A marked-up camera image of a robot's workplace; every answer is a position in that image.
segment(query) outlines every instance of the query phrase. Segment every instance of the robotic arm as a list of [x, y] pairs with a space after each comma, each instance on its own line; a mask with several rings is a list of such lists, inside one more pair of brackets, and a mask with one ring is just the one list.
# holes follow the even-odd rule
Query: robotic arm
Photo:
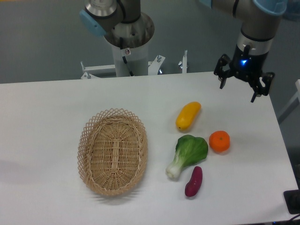
[[148, 74], [145, 46], [154, 24], [141, 12], [140, 0], [85, 0], [80, 18], [92, 34], [104, 36], [112, 46], [117, 76]]
[[263, 63], [271, 48], [287, 0], [200, 0], [201, 3], [216, 8], [243, 21], [233, 59], [223, 54], [217, 62], [214, 74], [221, 81], [232, 76], [248, 82], [256, 97], [268, 95], [274, 73], [264, 73]]
[[[262, 67], [286, 10], [287, 0], [199, 1], [243, 21], [233, 58], [223, 54], [214, 70], [221, 81], [220, 88], [224, 87], [227, 78], [234, 76], [249, 83], [253, 89], [251, 102], [256, 97], [268, 95], [275, 74], [264, 73]], [[85, 0], [85, 8], [80, 12], [80, 17], [91, 33], [96, 36], [105, 35], [110, 44], [121, 50], [144, 45], [154, 33], [152, 20], [141, 13], [140, 0]], [[122, 59], [124, 64], [120, 64], [120, 70], [124, 71], [123, 65], [126, 65], [128, 75], [133, 75], [133, 68], [141, 67], [138, 61], [131, 62], [129, 66], [125, 55]], [[146, 69], [147, 62], [145, 60], [143, 66]], [[229, 69], [224, 71], [223, 67], [226, 65], [229, 65]]]

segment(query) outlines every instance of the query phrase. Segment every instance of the white tabletop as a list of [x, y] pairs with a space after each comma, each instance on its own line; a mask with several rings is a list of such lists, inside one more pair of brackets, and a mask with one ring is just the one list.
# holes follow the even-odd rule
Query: white tabletop
[[[0, 85], [0, 224], [233, 225], [291, 217], [283, 192], [297, 189], [269, 97], [235, 78], [223, 90], [211, 72]], [[193, 166], [178, 182], [165, 168], [183, 134], [182, 106], [202, 104], [192, 135], [225, 130], [228, 154], [209, 149], [202, 187], [184, 195]], [[142, 181], [113, 199], [91, 192], [79, 177], [77, 147], [98, 112], [124, 108], [146, 127], [149, 152]]]

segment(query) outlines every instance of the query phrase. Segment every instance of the silver metal ring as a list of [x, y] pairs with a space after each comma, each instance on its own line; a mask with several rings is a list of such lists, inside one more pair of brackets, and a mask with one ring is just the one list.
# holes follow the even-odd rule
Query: silver metal ring
[[246, 45], [250, 45], [249, 55], [263, 55], [267, 53], [272, 46], [273, 39], [269, 41], [253, 41], [240, 33], [237, 46], [241, 51], [244, 51]]
[[86, 9], [95, 16], [109, 16], [114, 13], [117, 9], [117, 1], [113, 0], [110, 5], [108, 5], [109, 1], [106, 4], [97, 4], [97, 0], [85, 0], [85, 7]]

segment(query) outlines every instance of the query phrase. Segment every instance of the wicker basket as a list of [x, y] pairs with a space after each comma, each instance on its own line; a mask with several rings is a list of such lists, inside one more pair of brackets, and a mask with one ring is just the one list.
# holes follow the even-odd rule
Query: wicker basket
[[80, 178], [98, 194], [122, 194], [142, 178], [147, 152], [145, 127], [137, 116], [124, 109], [98, 113], [80, 139]]

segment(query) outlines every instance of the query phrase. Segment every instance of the toy vegetable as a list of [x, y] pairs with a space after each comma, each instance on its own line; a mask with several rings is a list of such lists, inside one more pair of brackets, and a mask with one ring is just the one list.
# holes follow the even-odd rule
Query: toy vegetable
[[176, 119], [176, 127], [182, 131], [189, 129], [200, 109], [201, 104], [199, 102], [186, 104]]
[[215, 152], [223, 152], [230, 147], [230, 136], [227, 132], [219, 130], [210, 135], [209, 143]]
[[179, 178], [184, 167], [197, 164], [205, 159], [208, 153], [208, 144], [201, 137], [184, 135], [178, 139], [175, 149], [174, 160], [165, 170], [171, 179]]

